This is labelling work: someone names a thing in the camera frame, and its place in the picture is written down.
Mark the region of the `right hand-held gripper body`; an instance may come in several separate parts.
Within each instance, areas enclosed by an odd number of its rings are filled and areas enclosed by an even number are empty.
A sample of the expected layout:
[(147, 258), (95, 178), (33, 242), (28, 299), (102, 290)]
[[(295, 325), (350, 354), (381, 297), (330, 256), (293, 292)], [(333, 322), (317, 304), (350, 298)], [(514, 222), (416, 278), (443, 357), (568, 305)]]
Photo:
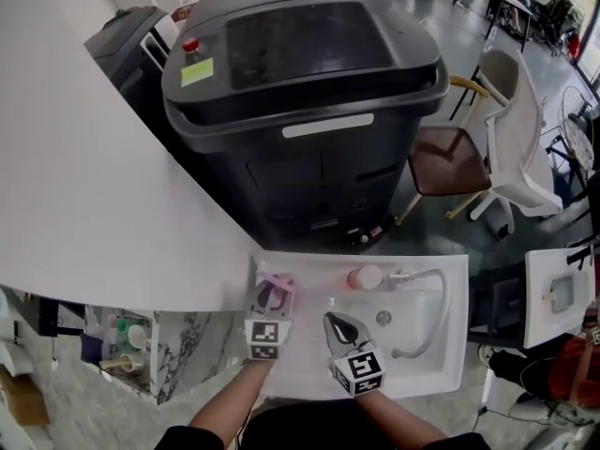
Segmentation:
[(358, 397), (383, 387), (385, 365), (382, 350), (369, 340), (329, 360), (333, 378), (350, 397)]

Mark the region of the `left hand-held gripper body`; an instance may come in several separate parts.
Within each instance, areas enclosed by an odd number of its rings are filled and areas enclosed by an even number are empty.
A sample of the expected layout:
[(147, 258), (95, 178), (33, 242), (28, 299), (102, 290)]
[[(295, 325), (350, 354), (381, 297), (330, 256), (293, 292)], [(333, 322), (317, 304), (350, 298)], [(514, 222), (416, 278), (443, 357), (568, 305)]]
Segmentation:
[(293, 321), (250, 311), (244, 320), (249, 360), (279, 360), (287, 344)]

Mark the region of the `pink spray bottle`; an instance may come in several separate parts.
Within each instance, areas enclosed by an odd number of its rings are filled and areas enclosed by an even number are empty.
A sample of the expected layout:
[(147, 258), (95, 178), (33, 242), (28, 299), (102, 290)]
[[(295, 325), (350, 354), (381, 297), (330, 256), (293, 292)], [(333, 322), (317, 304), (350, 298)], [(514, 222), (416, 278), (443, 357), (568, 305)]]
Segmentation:
[(269, 299), (268, 304), (268, 312), (264, 315), (268, 318), (274, 319), (288, 319), (290, 317), (277, 317), (276, 316), (276, 301), (280, 291), (287, 291), (290, 293), (294, 293), (296, 291), (296, 281), (294, 276), (291, 274), (268, 274), (265, 272), (260, 272), (259, 276), (262, 278), (262, 281), (269, 281), (272, 283), (272, 292)]

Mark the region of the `person's left forearm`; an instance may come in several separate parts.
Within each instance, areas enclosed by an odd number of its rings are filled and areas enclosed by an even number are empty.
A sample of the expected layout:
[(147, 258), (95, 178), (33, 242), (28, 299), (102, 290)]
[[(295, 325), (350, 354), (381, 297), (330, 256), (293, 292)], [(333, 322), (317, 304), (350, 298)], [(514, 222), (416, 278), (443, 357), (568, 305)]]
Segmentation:
[(273, 361), (248, 361), (188, 425), (212, 432), (228, 447), (246, 422), (273, 365)]

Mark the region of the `person's right forearm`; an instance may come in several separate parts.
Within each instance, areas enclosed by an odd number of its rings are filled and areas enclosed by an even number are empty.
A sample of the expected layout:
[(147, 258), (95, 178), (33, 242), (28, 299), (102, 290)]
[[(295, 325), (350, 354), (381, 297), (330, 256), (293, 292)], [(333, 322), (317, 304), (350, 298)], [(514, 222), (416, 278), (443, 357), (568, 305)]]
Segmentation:
[(396, 404), (383, 393), (371, 391), (354, 398), (398, 450), (422, 450), (447, 439), (439, 429)]

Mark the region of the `orange bottle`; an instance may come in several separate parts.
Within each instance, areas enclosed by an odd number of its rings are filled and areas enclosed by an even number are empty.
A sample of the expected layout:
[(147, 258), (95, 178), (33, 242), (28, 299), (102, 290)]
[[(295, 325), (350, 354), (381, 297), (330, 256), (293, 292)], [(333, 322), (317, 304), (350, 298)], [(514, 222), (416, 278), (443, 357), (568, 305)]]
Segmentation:
[(366, 264), (353, 269), (347, 276), (350, 288), (357, 291), (371, 291), (383, 282), (383, 271), (376, 265)]

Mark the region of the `white washbasin table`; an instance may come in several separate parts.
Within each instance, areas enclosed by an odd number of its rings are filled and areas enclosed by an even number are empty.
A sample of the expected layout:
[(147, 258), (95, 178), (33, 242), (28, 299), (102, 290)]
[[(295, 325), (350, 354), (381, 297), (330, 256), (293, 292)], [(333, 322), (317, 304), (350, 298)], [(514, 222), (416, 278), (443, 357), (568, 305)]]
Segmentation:
[[(323, 328), (328, 311), (348, 314), (368, 329), (374, 346), (382, 350), (385, 380), (382, 390), (390, 398), (409, 398), (452, 392), (459, 388), (466, 349), (469, 306), (466, 255), (369, 256), (265, 252), (258, 270), (291, 274), (296, 281), (292, 331), (284, 354), (275, 364), (262, 391), (269, 397), (308, 400), (345, 398), (348, 394), (329, 370)], [(382, 284), (371, 291), (349, 287), (348, 274), (366, 264), (378, 266)], [(442, 300), (438, 277), (400, 283), (395, 289), (388, 277), (395, 271), (418, 273), (439, 268), (449, 295), (447, 316), (431, 346), (414, 359), (393, 359), (391, 351), (415, 350), (428, 335)], [(376, 315), (387, 310), (391, 322), (380, 326)]]

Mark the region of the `person's black clothing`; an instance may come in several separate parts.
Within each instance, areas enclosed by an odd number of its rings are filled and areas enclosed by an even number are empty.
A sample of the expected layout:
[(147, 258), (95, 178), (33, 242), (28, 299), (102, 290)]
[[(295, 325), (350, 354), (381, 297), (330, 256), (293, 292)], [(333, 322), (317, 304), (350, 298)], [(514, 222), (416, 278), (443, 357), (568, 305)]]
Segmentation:
[[(155, 450), (227, 450), (206, 429), (167, 429)], [(303, 401), (252, 417), (238, 450), (399, 450), (355, 400)], [(491, 450), (478, 433), (466, 433), (424, 450)]]

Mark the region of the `marble-pattern box with items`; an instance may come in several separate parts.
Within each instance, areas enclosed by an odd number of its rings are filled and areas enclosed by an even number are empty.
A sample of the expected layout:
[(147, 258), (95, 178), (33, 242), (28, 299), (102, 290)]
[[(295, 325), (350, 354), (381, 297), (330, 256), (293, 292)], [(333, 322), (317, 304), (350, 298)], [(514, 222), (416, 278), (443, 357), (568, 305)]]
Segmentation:
[[(138, 350), (115, 343), (116, 320), (144, 327)], [(81, 334), (82, 360), (110, 383), (161, 405), (240, 363), (246, 354), (239, 311), (170, 312), (87, 306)], [(126, 373), (121, 354), (137, 354), (144, 367)]]

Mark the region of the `white faucet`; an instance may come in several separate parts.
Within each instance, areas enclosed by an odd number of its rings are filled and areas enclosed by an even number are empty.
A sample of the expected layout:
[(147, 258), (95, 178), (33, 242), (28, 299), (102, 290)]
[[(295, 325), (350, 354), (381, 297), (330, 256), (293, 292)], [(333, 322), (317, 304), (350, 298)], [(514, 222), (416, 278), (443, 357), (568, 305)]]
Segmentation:
[(428, 348), (431, 346), (434, 338), (438, 335), (439, 330), (447, 316), (449, 310), (449, 295), (448, 295), (448, 284), (446, 277), (443, 271), (439, 268), (429, 269), (423, 272), (418, 273), (402, 273), (400, 271), (395, 271), (391, 273), (388, 277), (388, 281), (392, 285), (392, 289), (395, 289), (400, 283), (416, 281), (421, 278), (429, 278), (429, 277), (437, 277), (440, 279), (442, 284), (442, 300), (440, 303), (440, 307), (437, 311), (435, 318), (433, 319), (432, 327), (427, 334), (425, 340), (415, 349), (410, 352), (402, 351), (398, 348), (394, 348), (391, 351), (391, 356), (393, 359), (406, 358), (406, 359), (414, 359), (421, 356), (425, 353)]

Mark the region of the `large black machine cabinet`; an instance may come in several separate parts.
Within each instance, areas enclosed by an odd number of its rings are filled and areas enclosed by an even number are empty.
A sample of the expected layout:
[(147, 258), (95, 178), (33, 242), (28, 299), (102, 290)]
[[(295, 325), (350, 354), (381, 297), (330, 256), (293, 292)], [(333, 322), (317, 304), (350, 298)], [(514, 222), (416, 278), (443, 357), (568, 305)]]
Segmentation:
[(395, 0), (199, 0), (161, 85), (226, 211), (261, 246), (300, 249), (382, 234), (450, 78)]

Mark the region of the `brown wooden chair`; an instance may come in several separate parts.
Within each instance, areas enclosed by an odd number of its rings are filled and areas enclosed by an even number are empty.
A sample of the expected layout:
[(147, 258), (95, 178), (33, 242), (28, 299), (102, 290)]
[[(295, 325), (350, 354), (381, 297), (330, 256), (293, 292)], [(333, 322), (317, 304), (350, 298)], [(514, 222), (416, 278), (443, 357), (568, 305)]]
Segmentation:
[(445, 213), (453, 219), (469, 204), (491, 188), (484, 158), (467, 131), (469, 122), (457, 127), (421, 127), (408, 156), (408, 164), (416, 193), (404, 212), (395, 217), (402, 225), (424, 197), (467, 197)]

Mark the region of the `white office chair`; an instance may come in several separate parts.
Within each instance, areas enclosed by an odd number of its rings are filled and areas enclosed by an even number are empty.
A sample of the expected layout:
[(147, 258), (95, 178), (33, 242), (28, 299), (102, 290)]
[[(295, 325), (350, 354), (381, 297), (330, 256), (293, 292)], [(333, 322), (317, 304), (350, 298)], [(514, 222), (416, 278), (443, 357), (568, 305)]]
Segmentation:
[(552, 168), (540, 143), (543, 104), (522, 55), (489, 49), (481, 55), (476, 78), (501, 108), (485, 117), (491, 187), (470, 219), (499, 203), (506, 223), (497, 237), (503, 239), (515, 231), (513, 207), (525, 217), (544, 218), (559, 214), (563, 203), (554, 192)]

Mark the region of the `cardboard box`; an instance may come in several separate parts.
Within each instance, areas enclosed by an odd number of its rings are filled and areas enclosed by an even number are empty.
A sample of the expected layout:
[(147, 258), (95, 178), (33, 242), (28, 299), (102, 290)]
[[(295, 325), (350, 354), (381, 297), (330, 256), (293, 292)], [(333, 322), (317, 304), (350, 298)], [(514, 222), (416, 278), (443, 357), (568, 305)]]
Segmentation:
[(50, 424), (44, 397), (28, 374), (13, 377), (0, 366), (0, 395), (18, 425), (44, 427)]

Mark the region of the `small black machine cabinet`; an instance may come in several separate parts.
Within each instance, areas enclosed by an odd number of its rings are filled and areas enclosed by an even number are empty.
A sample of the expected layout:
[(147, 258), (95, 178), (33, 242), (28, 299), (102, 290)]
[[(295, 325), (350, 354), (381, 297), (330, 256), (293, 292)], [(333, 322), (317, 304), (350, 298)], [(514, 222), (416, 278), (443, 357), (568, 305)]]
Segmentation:
[(177, 26), (166, 11), (130, 7), (84, 42), (117, 92), (149, 128), (168, 123), (161, 78), (177, 35)]

